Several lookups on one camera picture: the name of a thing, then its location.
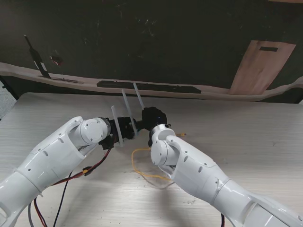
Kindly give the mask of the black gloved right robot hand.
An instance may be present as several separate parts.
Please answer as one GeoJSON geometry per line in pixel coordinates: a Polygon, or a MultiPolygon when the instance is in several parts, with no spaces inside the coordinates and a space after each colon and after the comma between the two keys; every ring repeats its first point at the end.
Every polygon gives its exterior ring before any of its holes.
{"type": "Polygon", "coordinates": [[[167,117],[164,112],[156,107],[145,107],[142,110],[142,129],[151,131],[160,124],[167,124],[167,117]]]}

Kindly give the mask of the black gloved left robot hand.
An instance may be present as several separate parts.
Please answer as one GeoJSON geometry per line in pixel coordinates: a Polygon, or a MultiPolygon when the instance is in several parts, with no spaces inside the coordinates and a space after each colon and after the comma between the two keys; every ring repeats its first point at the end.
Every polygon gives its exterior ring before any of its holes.
{"type": "MultiPolygon", "coordinates": [[[[109,120],[111,126],[111,133],[113,138],[118,141],[118,131],[116,128],[115,120],[109,120]]],[[[131,118],[130,117],[118,117],[119,128],[121,131],[121,135],[123,139],[132,140],[135,137],[135,132],[132,127],[131,118]]]]}

